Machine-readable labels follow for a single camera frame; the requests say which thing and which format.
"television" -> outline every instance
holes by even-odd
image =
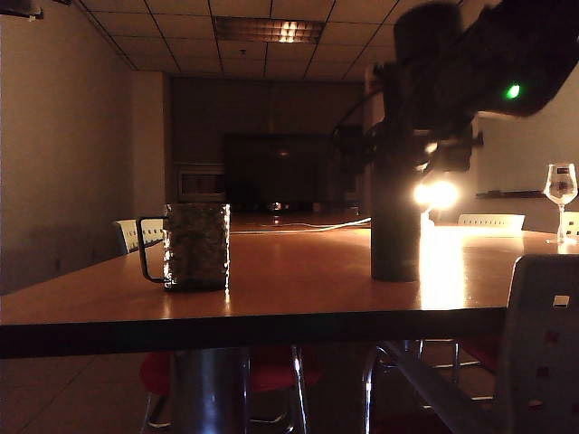
[[[339,156],[328,136],[227,134],[226,201],[235,211],[312,211],[342,197]]]

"lamp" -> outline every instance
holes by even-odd
[[[426,229],[434,225],[434,222],[430,220],[432,209],[444,210],[456,203],[458,197],[457,188],[447,181],[416,185],[414,200],[420,205],[426,205],[426,210],[421,213],[422,228]]]

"table pedestal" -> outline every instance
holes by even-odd
[[[171,432],[248,432],[248,348],[175,351],[171,372]]]

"wall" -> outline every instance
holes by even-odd
[[[224,133],[329,134],[363,93],[359,84],[195,79],[172,79],[171,90],[179,163],[221,163]]]
[[[467,201],[445,216],[454,219],[461,212],[525,214],[525,229],[555,232],[557,208],[546,198],[474,199],[474,196],[490,189],[542,190],[548,163],[566,161],[579,166],[578,97],[579,67],[575,67],[556,97],[534,116],[481,119],[485,145],[473,160],[475,173],[456,178],[467,186],[463,189]],[[565,208],[579,211],[579,201]]]
[[[41,5],[0,19],[2,292],[118,254],[132,214],[131,72],[76,7]]]
[[[132,74],[133,216],[159,215],[167,202],[166,181],[171,179],[167,89],[168,79],[161,72]]]

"mug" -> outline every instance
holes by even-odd
[[[223,203],[169,203],[166,215],[137,219],[143,276],[163,283],[167,291],[227,289],[229,278],[230,206]],[[162,278],[148,273],[142,222],[163,219]]]

